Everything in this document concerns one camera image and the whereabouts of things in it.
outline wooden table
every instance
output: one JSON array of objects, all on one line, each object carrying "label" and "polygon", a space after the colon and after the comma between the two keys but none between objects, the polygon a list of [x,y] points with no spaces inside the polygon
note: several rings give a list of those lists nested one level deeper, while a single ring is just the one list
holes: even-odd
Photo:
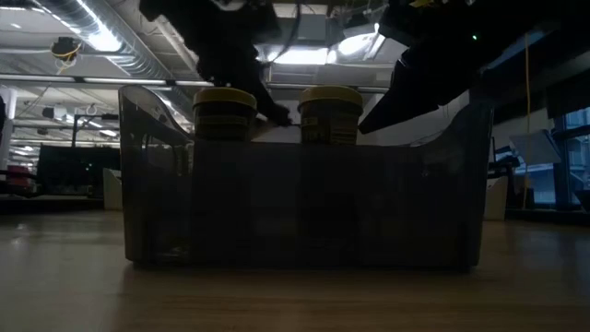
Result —
[{"label": "wooden table", "polygon": [[134,269],[123,221],[0,220],[0,331],[590,331],[590,229],[487,222],[470,274]]}]

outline yellow lid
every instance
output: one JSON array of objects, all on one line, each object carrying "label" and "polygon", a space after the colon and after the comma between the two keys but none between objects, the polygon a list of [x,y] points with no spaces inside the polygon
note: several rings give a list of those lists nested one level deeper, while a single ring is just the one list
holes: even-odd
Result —
[{"label": "yellow lid", "polygon": [[231,101],[256,109],[256,98],[248,92],[234,88],[209,88],[195,94],[195,105],[212,101]]},{"label": "yellow lid", "polygon": [[362,107],[362,96],[355,89],[342,86],[322,86],[306,89],[301,94],[301,103],[318,100],[348,101]]}]

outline fluorescent light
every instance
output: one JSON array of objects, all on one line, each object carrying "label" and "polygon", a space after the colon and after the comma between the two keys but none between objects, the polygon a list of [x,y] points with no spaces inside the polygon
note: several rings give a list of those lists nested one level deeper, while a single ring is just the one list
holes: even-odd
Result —
[{"label": "fluorescent light", "polygon": [[336,53],[336,51],[330,51],[330,53],[328,53],[328,57],[325,59],[325,61],[328,64],[335,64],[336,61],[338,60],[338,55]]},{"label": "fluorescent light", "polygon": [[132,79],[132,78],[101,78],[85,77],[87,83],[137,84],[137,85],[166,85],[163,79]]},{"label": "fluorescent light", "polygon": [[[38,139],[38,138],[12,138],[10,139],[12,143],[30,143],[30,144],[47,144],[47,145],[67,145],[71,146],[72,142],[70,140],[58,140],[58,139]],[[121,143],[120,142],[111,142],[111,141],[77,141],[77,146],[96,146],[96,145],[103,145],[103,146],[115,146],[118,147]]]},{"label": "fluorescent light", "polygon": [[101,130],[101,133],[111,137],[117,137],[117,133],[113,132],[112,130]]},{"label": "fluorescent light", "polygon": [[364,33],[358,36],[346,38],[338,45],[338,51],[344,55],[353,55],[371,45],[375,33]]},{"label": "fluorescent light", "polygon": [[0,10],[14,10],[14,11],[22,11],[22,10],[27,10],[27,8],[23,8],[23,7],[9,7],[9,6],[0,6]]},{"label": "fluorescent light", "polygon": [[152,91],[172,91],[172,87],[150,87]]},{"label": "fluorescent light", "polygon": [[98,33],[88,36],[88,43],[101,52],[116,52],[121,49],[121,42],[110,32],[104,24],[100,24]]},{"label": "fluorescent light", "polygon": [[34,82],[76,82],[73,77],[0,74],[0,80],[34,81]]},{"label": "fluorescent light", "polygon": [[212,83],[204,81],[176,81],[179,87],[213,87]]},{"label": "fluorescent light", "polygon": [[[268,60],[275,59],[278,52],[272,52],[268,55]],[[282,65],[325,65],[328,56],[328,49],[321,48],[317,50],[289,50],[278,59],[275,63]]]},{"label": "fluorescent light", "polygon": [[367,55],[365,55],[365,60],[374,59],[374,57],[377,56],[377,53],[379,53],[379,50],[381,50],[381,47],[384,45],[384,42],[385,36],[383,36],[382,34],[378,35],[377,40],[372,45],[371,50],[367,53]]}]

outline window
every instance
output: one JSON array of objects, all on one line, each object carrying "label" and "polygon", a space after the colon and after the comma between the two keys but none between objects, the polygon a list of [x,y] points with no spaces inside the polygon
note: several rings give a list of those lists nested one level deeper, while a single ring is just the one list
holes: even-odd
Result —
[{"label": "window", "polygon": [[590,135],[577,136],[567,141],[569,187],[571,201],[580,204],[578,190],[590,190]]},{"label": "window", "polygon": [[590,107],[565,115],[566,129],[590,125]]}]

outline dark robot arm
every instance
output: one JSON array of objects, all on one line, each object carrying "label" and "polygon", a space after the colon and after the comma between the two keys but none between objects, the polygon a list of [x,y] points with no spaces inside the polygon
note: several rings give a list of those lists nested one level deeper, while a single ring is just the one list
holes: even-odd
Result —
[{"label": "dark robot arm", "polygon": [[291,124],[289,110],[275,104],[263,85],[256,60],[254,43],[280,33],[270,1],[247,1],[239,10],[225,11],[211,0],[141,0],[139,9],[149,20],[163,15],[170,21],[198,55],[203,79],[251,93],[258,112],[277,125]]},{"label": "dark robot arm", "polygon": [[413,1],[390,0],[382,16],[380,32],[409,49],[395,64],[389,91],[360,124],[363,134],[447,104],[536,25],[584,38],[590,9],[585,0],[435,0],[422,7]]}]

